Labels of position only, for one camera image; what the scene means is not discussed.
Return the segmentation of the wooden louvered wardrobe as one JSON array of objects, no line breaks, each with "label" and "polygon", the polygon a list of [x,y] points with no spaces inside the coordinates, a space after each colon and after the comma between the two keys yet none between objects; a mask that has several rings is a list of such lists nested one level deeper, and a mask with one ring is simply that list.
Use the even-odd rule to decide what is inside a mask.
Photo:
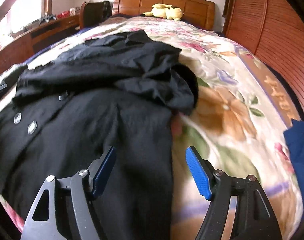
[{"label": "wooden louvered wardrobe", "polygon": [[286,0],[229,0],[223,33],[276,70],[304,113],[304,23]]}]

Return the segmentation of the wooden desk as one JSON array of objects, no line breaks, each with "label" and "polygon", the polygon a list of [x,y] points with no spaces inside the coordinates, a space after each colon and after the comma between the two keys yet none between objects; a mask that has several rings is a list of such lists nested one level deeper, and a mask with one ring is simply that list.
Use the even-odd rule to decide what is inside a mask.
[{"label": "wooden desk", "polygon": [[42,49],[74,35],[79,16],[69,16],[41,25],[16,37],[0,49],[0,74],[16,63],[23,63]]}]

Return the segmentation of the black trench coat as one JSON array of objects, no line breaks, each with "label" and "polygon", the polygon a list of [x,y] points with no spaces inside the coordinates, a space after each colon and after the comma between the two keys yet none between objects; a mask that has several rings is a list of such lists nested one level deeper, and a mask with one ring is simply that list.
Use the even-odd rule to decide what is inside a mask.
[{"label": "black trench coat", "polygon": [[26,218],[49,175],[72,176],[113,146],[93,206],[108,239],[169,239],[172,131],[198,99],[180,49],[142,31],[85,41],[24,71],[0,112],[0,193]]}]

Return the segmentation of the red basket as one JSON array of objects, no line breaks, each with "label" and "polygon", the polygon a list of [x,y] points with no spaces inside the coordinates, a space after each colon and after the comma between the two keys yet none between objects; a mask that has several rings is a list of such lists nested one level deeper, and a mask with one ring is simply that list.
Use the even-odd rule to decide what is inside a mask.
[{"label": "red basket", "polygon": [[57,19],[63,19],[63,18],[67,18],[67,17],[69,17],[69,16],[70,16],[70,11],[67,10],[67,11],[61,12],[60,14],[57,14],[57,15],[56,15],[56,18],[57,18]]}]

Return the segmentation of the floral bed blanket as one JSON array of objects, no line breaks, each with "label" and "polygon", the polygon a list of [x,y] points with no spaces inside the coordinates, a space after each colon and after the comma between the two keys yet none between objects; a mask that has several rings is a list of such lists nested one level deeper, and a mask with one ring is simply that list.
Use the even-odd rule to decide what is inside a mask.
[{"label": "floral bed blanket", "polygon": [[[169,239],[194,239],[210,204],[200,195],[186,163],[185,152],[191,146],[216,170],[231,177],[254,175],[277,217],[282,239],[290,239],[302,220],[303,200],[284,132],[299,115],[281,83],[242,46],[185,22],[113,17],[15,66],[32,70],[85,41],[139,30],[153,41],[179,48],[179,62],[195,74],[198,83],[192,113],[177,113],[170,123],[173,195]],[[0,112],[15,97],[17,83],[0,100]],[[1,193],[0,202],[22,231],[27,217],[21,218]]]}]

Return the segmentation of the blue folded garment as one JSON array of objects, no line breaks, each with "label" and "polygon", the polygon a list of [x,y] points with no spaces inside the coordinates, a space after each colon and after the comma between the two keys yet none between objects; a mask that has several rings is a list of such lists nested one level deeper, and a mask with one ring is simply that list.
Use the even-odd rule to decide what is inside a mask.
[{"label": "blue folded garment", "polygon": [[292,119],[292,127],[284,132],[285,141],[290,151],[290,161],[297,176],[303,199],[304,220],[304,122]]}]

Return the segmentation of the yellow plush toy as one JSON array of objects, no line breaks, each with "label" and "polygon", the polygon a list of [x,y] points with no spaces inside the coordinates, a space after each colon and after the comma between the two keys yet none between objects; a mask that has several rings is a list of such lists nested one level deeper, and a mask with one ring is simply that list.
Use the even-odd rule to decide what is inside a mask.
[{"label": "yellow plush toy", "polygon": [[180,21],[184,13],[181,8],[172,5],[157,3],[152,6],[150,12],[144,12],[144,16]]}]

